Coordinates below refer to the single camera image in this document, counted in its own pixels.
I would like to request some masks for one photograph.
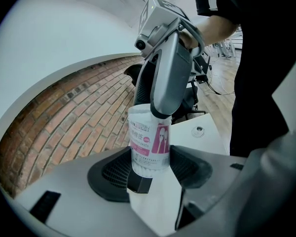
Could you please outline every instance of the robotic arm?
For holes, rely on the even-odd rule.
[[[180,40],[186,29],[198,41],[187,50]],[[135,105],[151,103],[151,112],[160,119],[172,115],[180,106],[190,77],[203,75],[196,62],[204,51],[198,29],[177,6],[164,0],[148,0],[139,20],[135,47],[145,63],[137,80]]]

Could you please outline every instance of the cotton swab container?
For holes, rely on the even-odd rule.
[[[152,178],[170,165],[171,117],[156,118],[150,104],[135,105],[128,110],[128,125],[133,170]]]

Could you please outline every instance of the person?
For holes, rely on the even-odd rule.
[[[239,24],[242,27],[230,155],[247,157],[288,132],[272,93],[296,60],[296,0],[195,1],[197,14],[209,16],[197,25],[205,45],[228,38]],[[182,32],[181,39],[186,48],[197,46],[187,32]]]

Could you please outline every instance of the wooden floor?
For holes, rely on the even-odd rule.
[[[224,146],[229,152],[229,142],[231,137],[231,110],[235,101],[235,95],[229,94],[234,91],[234,79],[240,63],[241,51],[236,51],[236,57],[231,58],[211,58],[212,72],[208,70],[207,76],[210,85],[223,95],[212,93],[206,83],[200,84],[197,92],[198,109],[209,112],[222,137]]]

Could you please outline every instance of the white curved wall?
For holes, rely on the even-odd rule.
[[[17,114],[62,77],[139,54],[136,32],[76,0],[19,0],[0,26],[0,140]]]

